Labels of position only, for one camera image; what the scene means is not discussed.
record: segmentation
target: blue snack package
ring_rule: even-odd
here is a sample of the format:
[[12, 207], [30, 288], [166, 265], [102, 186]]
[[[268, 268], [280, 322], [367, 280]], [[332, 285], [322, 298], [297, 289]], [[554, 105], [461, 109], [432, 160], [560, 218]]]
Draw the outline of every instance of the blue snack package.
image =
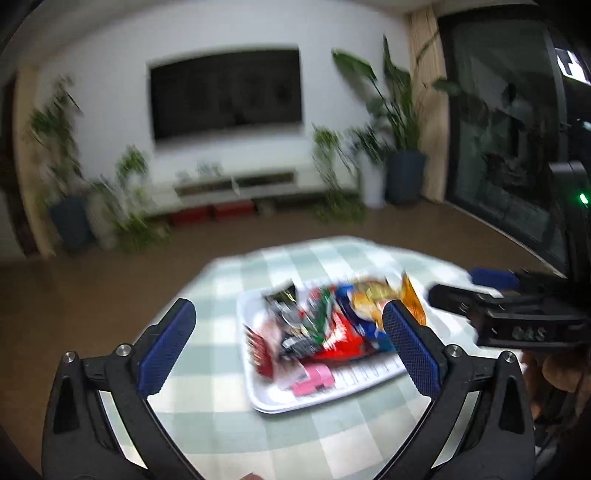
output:
[[364, 339], [366, 339], [377, 352], [393, 352], [394, 345], [386, 332], [381, 331], [373, 320], [360, 318], [349, 299], [348, 292], [353, 290], [353, 285], [340, 285], [335, 292], [335, 299], [341, 311], [351, 325]]

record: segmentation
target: door frame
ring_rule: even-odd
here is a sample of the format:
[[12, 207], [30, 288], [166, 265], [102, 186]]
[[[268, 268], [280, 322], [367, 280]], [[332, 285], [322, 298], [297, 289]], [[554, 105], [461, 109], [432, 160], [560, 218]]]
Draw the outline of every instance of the door frame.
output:
[[[548, 26], [548, 19], [544, 15], [544, 11], [537, 5], [500, 5], [495, 7], [485, 7], [465, 12], [460, 12], [451, 15], [445, 15], [437, 19], [439, 24], [439, 31], [441, 36], [441, 43], [443, 46], [443, 55], [446, 65], [447, 77], [450, 80], [457, 80], [458, 71], [454, 52], [453, 29], [454, 27], [466, 22], [486, 22], [497, 20], [537, 20]], [[547, 49], [553, 45], [548, 28], [544, 30], [545, 46]], [[558, 120], [559, 122], [566, 119], [566, 97], [564, 95], [564, 87], [562, 82], [556, 85]], [[550, 247], [554, 234], [556, 231], [556, 223], [552, 217], [549, 216], [547, 224], [544, 229], [544, 235], [541, 242], [536, 241], [529, 235], [521, 232], [519, 229], [511, 226], [508, 222], [501, 222], [499, 219], [485, 209], [478, 208], [470, 202], [461, 199], [455, 195], [457, 171], [459, 166], [460, 154], [460, 106], [457, 98], [450, 97], [449, 99], [449, 126], [450, 126], [450, 142], [449, 142], [449, 166], [447, 172], [447, 186], [446, 186], [446, 200], [467, 212], [481, 218], [487, 223], [490, 223], [496, 228], [501, 229], [509, 236], [515, 238], [518, 242], [525, 245], [530, 250], [534, 251], [543, 260], [550, 263], [560, 271], [565, 271], [566, 265], [561, 259], [550, 252]], [[566, 135], [563, 132], [558, 133], [558, 143], [563, 144], [566, 141]], [[566, 148], [559, 148], [557, 152], [557, 161], [566, 161]]]
[[10, 216], [12, 230], [24, 257], [32, 257], [39, 253], [37, 243], [31, 227], [27, 212], [22, 202], [21, 185], [18, 179], [16, 157], [14, 150], [14, 99], [17, 85], [16, 76], [12, 76], [0, 88], [2, 99], [0, 101], [0, 115], [2, 115], [2, 131], [0, 140], [1, 172], [3, 175], [0, 186], [6, 194], [7, 209]]

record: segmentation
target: blue gripper pad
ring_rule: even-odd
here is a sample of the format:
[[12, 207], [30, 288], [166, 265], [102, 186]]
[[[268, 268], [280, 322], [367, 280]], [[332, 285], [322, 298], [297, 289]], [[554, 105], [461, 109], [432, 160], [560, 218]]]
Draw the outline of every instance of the blue gripper pad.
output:
[[472, 283], [497, 290], [519, 289], [519, 278], [507, 270], [493, 270], [491, 268], [475, 268], [470, 272]]
[[[151, 342], [151, 347], [139, 361], [137, 369], [137, 389], [144, 398], [160, 391], [193, 332], [195, 322], [193, 304], [188, 300], [178, 299], [160, 323], [149, 327], [136, 342], [138, 346], [145, 335], [148, 335], [148, 341]], [[150, 336], [155, 335], [157, 337], [152, 340]]]
[[382, 321], [417, 390], [421, 395], [436, 398], [447, 370], [439, 338], [429, 327], [419, 325], [400, 300], [393, 300], [385, 306]]

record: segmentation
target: floor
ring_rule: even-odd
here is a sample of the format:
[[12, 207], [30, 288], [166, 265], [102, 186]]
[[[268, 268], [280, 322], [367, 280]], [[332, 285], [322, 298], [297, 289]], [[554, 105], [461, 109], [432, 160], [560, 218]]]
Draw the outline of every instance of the floor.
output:
[[173, 230], [142, 254], [91, 249], [0, 268], [0, 424], [37, 469], [46, 402], [61, 355], [103, 355], [132, 342], [212, 259], [333, 235], [417, 250], [464, 268], [543, 270], [503, 235], [448, 205], [370, 212], [361, 226], [319, 223], [307, 211]]

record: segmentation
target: black snack package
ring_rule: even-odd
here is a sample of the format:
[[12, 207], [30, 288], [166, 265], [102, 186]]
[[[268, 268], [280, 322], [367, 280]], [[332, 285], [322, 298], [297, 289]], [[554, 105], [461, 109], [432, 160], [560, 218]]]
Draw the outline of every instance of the black snack package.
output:
[[286, 288], [274, 293], [273, 295], [267, 295], [265, 299], [271, 307], [275, 303], [282, 303], [289, 308], [296, 308], [297, 307], [297, 293], [296, 293], [296, 286], [292, 283], [288, 285]]
[[308, 336], [287, 334], [281, 342], [279, 356], [286, 360], [307, 358], [322, 350], [321, 344]]

